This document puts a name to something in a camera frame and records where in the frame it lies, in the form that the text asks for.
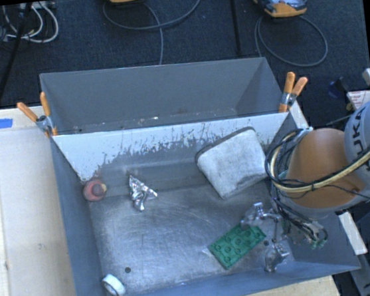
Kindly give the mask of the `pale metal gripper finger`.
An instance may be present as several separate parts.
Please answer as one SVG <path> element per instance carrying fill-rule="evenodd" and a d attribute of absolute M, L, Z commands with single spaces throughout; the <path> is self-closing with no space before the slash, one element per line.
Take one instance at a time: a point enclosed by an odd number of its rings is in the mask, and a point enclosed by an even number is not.
<path fill-rule="evenodd" d="M 276 267 L 290 255 L 280 243 L 274 243 L 272 249 L 268 250 L 264 256 L 264 270 L 267 273 L 274 273 Z"/>
<path fill-rule="evenodd" d="M 263 208 L 263 203 L 254 203 L 253 206 L 244 213 L 242 219 L 240 220 L 240 226 L 242 229 L 248 229 L 249 227 L 255 227 L 265 222 L 265 220 L 273 220 L 277 223 L 280 221 L 280 216 L 275 214 L 273 211 L 266 212 Z"/>

